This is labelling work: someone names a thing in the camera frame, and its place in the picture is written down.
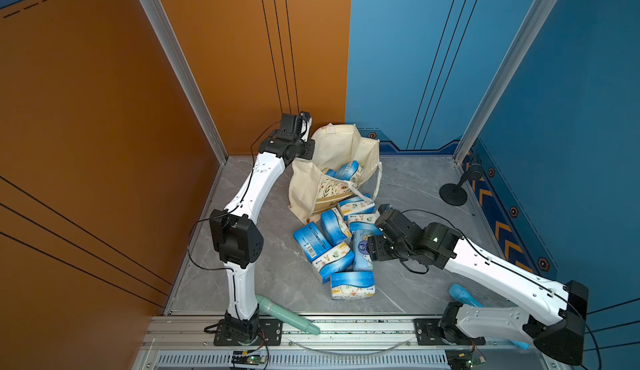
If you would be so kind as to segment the purple cartoon tissue pack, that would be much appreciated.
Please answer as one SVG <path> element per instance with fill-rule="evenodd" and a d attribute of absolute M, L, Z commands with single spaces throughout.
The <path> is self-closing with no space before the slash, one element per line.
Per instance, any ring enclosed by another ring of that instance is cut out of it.
<path fill-rule="evenodd" d="M 349 230 L 352 235 L 352 250 L 355 255 L 353 270 L 357 272 L 373 271 L 373 263 L 368 253 L 368 240 L 382 233 L 372 223 L 351 223 Z"/>

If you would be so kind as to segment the floral tissue pack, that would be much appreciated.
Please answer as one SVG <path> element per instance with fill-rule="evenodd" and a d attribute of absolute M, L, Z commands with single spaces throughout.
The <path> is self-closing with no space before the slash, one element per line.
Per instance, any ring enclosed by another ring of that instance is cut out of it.
<path fill-rule="evenodd" d="M 335 273 L 330 278 L 331 297 L 334 300 L 371 298 L 375 295 L 375 278 L 372 272 Z"/>
<path fill-rule="evenodd" d="M 322 284 L 327 283 L 335 273 L 346 271 L 355 258 L 353 250 L 347 243 L 342 242 L 321 254 L 311 262 Z"/>

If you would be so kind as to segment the cream floral canvas bag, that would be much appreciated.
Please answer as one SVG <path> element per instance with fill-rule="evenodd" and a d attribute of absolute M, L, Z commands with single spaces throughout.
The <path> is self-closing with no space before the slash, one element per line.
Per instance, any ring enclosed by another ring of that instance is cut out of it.
<path fill-rule="evenodd" d="M 310 160 L 297 158 L 288 190 L 289 209 L 302 223 L 318 221 L 321 213 L 338 202 L 357 196 L 372 176 L 375 190 L 366 203 L 378 196 L 382 180 L 380 141 L 365 138 L 352 124 L 329 124 L 312 136 L 315 142 Z"/>

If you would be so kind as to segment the floral tissue pack front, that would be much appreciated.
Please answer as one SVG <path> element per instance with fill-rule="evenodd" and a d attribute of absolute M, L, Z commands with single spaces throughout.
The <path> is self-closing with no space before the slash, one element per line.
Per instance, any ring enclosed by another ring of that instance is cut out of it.
<path fill-rule="evenodd" d="M 330 278 L 331 297 L 334 300 L 371 298 L 375 295 L 375 278 L 372 272 L 335 273 Z"/>

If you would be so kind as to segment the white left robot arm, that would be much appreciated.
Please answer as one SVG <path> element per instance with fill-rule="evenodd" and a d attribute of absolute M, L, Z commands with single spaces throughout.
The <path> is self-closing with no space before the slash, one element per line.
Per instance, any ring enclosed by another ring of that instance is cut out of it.
<path fill-rule="evenodd" d="M 267 127 L 268 135 L 252 155 L 252 170 L 223 210 L 213 210 L 209 226 L 213 247 L 223 262 L 229 303 L 217 332 L 239 343 L 258 337 L 259 304 L 255 294 L 255 263 L 264 246 L 257 221 L 266 198 L 286 167 L 296 158 L 313 157 L 312 115 L 285 113 Z"/>

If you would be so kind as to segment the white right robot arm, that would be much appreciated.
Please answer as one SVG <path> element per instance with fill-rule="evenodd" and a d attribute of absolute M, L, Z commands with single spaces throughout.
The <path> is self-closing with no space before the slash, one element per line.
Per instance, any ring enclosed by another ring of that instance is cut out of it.
<path fill-rule="evenodd" d="M 447 306 L 440 321 L 446 340 L 503 338 L 535 346 L 570 366 L 583 364 L 588 331 L 588 288 L 575 280 L 562 284 L 513 265 L 472 242 L 442 219 L 422 228 L 388 204 L 378 208 L 380 233 L 368 242 L 373 261 L 413 260 L 483 285 L 513 303 L 511 308 Z"/>

